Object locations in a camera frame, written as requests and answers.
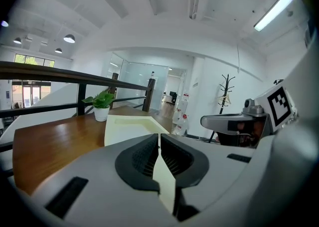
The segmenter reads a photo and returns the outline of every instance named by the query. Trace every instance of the railing post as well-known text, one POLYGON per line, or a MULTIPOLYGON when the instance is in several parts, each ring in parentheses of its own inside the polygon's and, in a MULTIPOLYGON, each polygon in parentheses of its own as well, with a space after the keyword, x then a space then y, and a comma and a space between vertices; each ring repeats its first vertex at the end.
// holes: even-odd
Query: railing post
POLYGON ((85 99, 85 92, 86 92, 86 84, 78 84, 78 107, 76 108, 76 114, 77 116, 79 115, 84 115, 85 114, 85 103, 82 101, 85 99))
MULTIPOLYGON (((119 74, 118 73, 113 73, 112 79, 113 80, 117 80, 118 78, 119 78, 119 74)), ((115 97, 115 89, 116 89, 116 87, 110 87, 110 89, 109 89, 109 93, 114 94, 114 97, 115 97)), ((110 104, 110 110, 112 108, 113 108, 113 102, 110 104)))
POLYGON ((143 108, 142 108, 142 110, 145 111, 145 112, 148 112, 150 110, 150 105, 151 105, 154 85, 155 85, 155 80, 154 79, 149 79, 148 88, 150 88, 150 90, 147 90, 145 92, 146 99, 144 99, 144 104, 143 104, 143 108))

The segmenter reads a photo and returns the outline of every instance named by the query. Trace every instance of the wooden table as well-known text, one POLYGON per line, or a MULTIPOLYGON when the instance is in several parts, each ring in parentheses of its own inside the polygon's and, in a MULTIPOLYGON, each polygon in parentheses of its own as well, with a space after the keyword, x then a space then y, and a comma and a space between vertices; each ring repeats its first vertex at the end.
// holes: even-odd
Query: wooden table
MULTIPOLYGON (((110 110, 112 115, 152 116, 171 132, 172 120, 128 106, 110 110)), ((106 122, 94 114, 82 115, 17 129, 13 140, 15 184, 29 195, 47 177, 79 156, 104 146, 106 122)))

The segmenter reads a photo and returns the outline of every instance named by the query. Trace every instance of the metal railing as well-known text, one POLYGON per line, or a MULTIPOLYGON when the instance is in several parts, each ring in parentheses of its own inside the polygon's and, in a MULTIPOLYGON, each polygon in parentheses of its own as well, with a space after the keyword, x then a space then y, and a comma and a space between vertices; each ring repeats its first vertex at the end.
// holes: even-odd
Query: metal railing
MULTIPOLYGON (((136 107, 143 106, 142 110, 148 112, 150 109, 153 89, 155 85, 154 79, 149 79, 149 84, 147 87, 140 86, 137 84, 131 84, 127 82, 118 81, 116 79, 109 79, 101 76, 75 72, 70 70, 58 69, 47 66, 37 66, 29 64, 21 64, 14 62, 0 61, 0 79, 5 80, 37 80, 37 81, 54 81, 54 82, 68 82, 77 83, 77 102, 53 105, 53 106, 35 106, 29 108, 19 108, 19 109, 9 109, 0 111, 0 118, 13 117, 25 114, 42 113, 49 111, 56 111, 62 109, 76 108, 76 115, 84 115, 90 110, 85 111, 87 106, 92 105, 92 103, 84 103, 82 100, 85 98, 86 85, 99 85, 108 86, 111 93, 115 92, 116 88, 126 88, 126 89, 138 89, 145 90, 145 96, 131 97, 131 98, 120 98, 115 99, 114 102, 129 101, 134 99, 144 99, 144 103, 136 107)), ((12 142, 0 145, 0 152, 8 151, 12 149, 12 142)), ((8 170, 8 175, 12 175, 12 170, 8 170)))

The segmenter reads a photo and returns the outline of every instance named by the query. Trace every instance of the cream-colored tray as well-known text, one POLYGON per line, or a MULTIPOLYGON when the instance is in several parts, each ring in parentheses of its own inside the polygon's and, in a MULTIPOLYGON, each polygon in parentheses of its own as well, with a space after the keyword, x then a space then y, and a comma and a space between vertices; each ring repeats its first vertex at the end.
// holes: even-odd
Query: cream-colored tray
POLYGON ((109 115, 105 128, 104 146, 154 133, 169 134, 151 116, 109 115))

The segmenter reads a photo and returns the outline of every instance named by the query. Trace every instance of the fluorescent light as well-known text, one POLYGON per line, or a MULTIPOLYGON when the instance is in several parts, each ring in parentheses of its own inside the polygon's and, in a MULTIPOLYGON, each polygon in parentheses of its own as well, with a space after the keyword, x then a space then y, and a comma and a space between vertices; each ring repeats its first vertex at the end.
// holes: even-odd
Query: fluorescent light
POLYGON ((15 42, 17 44, 22 44, 20 37, 17 37, 16 39, 14 39, 13 42, 15 42))
POLYGON ((275 17, 277 17, 293 0, 278 0, 270 10, 254 25, 254 28, 260 32, 275 17))
POLYGON ((3 20, 3 21, 1 21, 1 26, 7 27, 7 26, 9 26, 9 24, 5 20, 3 20))
POLYGON ((57 48, 57 49, 55 50, 55 52, 56 52, 56 53, 62 53, 62 50, 61 50, 61 48, 57 48))
POLYGON ((68 34, 64 37, 64 40, 69 43, 75 43, 75 37, 72 34, 68 34))

